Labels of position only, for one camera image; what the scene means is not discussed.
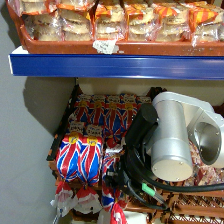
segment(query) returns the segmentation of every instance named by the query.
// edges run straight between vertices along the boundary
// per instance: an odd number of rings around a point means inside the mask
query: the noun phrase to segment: packaged bread
[[[153,8],[144,0],[125,0],[125,15],[128,25],[128,40],[147,41],[156,29]]]
[[[9,0],[8,4],[18,16],[51,13],[57,9],[55,0]]]
[[[155,41],[174,42],[190,38],[187,7],[178,3],[157,3],[152,7],[160,24]]]
[[[218,31],[219,40],[224,41],[224,24],[222,24]]]
[[[32,21],[32,25],[28,25],[26,22],[26,28],[28,31],[33,32],[33,38],[39,41],[61,41],[61,22],[57,11],[49,14],[41,14],[29,16],[29,20]]]
[[[57,7],[75,11],[88,11],[94,5],[94,0],[58,0]]]
[[[219,41],[219,29],[224,22],[224,10],[205,1],[184,4],[189,8],[192,45]]]
[[[60,15],[65,41],[89,41],[92,39],[89,12],[61,9]]]
[[[119,0],[100,0],[95,12],[95,39],[122,40],[126,20]]]

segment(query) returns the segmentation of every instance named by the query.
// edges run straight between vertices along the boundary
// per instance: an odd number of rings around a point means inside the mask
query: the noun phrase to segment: shelf
[[[29,54],[9,55],[15,76],[224,80],[224,57]]]

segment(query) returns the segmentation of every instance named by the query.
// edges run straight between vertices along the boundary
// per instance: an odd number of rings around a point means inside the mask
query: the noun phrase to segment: union jack packaging
[[[151,98],[149,96],[137,96],[137,109],[139,110],[143,103],[152,103]]]
[[[79,154],[83,141],[82,133],[74,130],[64,136],[56,158],[57,169],[62,180],[51,205],[57,208],[58,217],[65,216],[74,207],[73,191],[68,183],[78,177]]]
[[[76,121],[87,122],[89,120],[89,104],[91,96],[80,94],[74,105],[73,117]]]
[[[89,105],[89,123],[104,125],[105,96],[93,95]]]
[[[121,132],[125,136],[126,131],[131,126],[134,117],[137,114],[136,95],[134,94],[121,94]]]
[[[78,178],[83,187],[74,197],[74,209],[84,214],[99,212],[98,194],[91,187],[98,183],[102,160],[102,136],[84,136],[78,158]]]
[[[121,140],[121,103],[119,95],[107,95],[105,100],[105,136],[109,148]]]
[[[126,195],[119,189],[113,189],[106,185],[106,175],[109,171],[113,173],[115,171],[116,163],[120,158],[117,154],[106,153],[102,164],[102,206],[105,211],[111,212],[110,223],[124,223],[126,219],[122,209],[127,206]]]

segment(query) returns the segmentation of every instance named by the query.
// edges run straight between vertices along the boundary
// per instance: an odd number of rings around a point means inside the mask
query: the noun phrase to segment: black cable
[[[149,184],[151,184],[155,187],[158,187],[160,189],[166,190],[166,191],[171,191],[171,192],[206,192],[206,191],[224,190],[224,183],[223,184],[206,185],[206,186],[189,186],[189,187],[182,187],[182,186],[177,187],[177,186],[165,185],[165,184],[159,183],[159,182],[153,180],[152,178],[148,177],[147,175],[145,175],[145,173],[142,172],[142,170],[140,170],[136,166],[135,162],[133,161],[133,158],[129,157],[129,159],[131,160],[130,164],[131,164],[132,168],[135,170],[135,172],[137,172],[137,174],[139,176],[141,176]]]
[[[156,209],[156,210],[167,210],[168,205],[166,203],[163,203],[162,206],[159,205],[151,205],[149,203],[147,203],[143,198],[141,198],[135,191],[134,189],[131,187],[131,180],[128,180],[127,182],[127,187],[130,190],[130,192],[146,207],[151,208],[151,209]]]

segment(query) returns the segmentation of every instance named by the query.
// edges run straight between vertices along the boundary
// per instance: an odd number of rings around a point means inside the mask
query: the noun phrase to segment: white label
[[[134,95],[124,95],[123,101],[125,103],[135,103],[135,97]]]
[[[120,103],[120,96],[108,96],[109,103]]]
[[[77,132],[83,134],[84,123],[72,121],[70,123],[70,132]]]
[[[97,49],[99,53],[112,54],[116,40],[95,40],[93,48]]]
[[[86,132],[88,136],[94,136],[94,137],[102,137],[102,127],[96,126],[96,125],[88,125]]]
[[[105,96],[104,95],[94,95],[93,96],[93,100],[94,101],[102,101],[102,102],[104,102],[105,101]]]

